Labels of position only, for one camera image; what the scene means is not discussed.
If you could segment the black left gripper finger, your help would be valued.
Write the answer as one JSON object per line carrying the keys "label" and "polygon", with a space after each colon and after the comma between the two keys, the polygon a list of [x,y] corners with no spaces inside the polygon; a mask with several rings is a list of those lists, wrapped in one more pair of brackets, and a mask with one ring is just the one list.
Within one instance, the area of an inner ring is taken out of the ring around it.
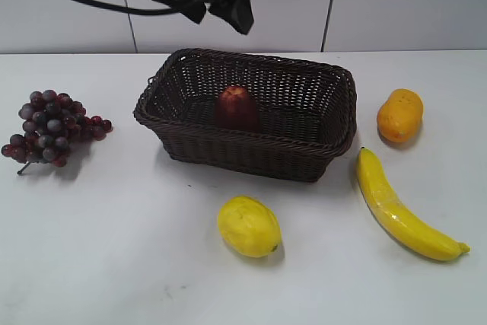
{"label": "black left gripper finger", "polygon": [[254,23],[250,0],[213,0],[208,11],[240,34],[248,34]]}

